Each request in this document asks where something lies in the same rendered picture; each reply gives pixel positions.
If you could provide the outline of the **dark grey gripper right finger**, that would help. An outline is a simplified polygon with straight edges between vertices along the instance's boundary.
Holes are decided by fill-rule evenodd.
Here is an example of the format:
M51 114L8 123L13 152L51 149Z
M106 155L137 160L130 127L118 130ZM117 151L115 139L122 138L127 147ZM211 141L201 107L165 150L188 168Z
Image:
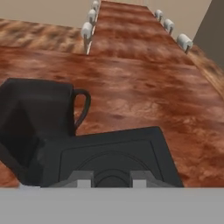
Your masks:
M151 171L131 171L130 186L132 188L172 187L172 185L155 178Z

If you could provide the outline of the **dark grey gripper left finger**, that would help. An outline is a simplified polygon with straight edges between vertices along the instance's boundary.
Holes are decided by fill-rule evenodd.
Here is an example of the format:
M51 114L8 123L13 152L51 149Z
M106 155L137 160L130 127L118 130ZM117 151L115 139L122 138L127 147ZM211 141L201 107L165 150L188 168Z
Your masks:
M94 187L93 171L73 171L66 180L62 180L52 187L91 188Z

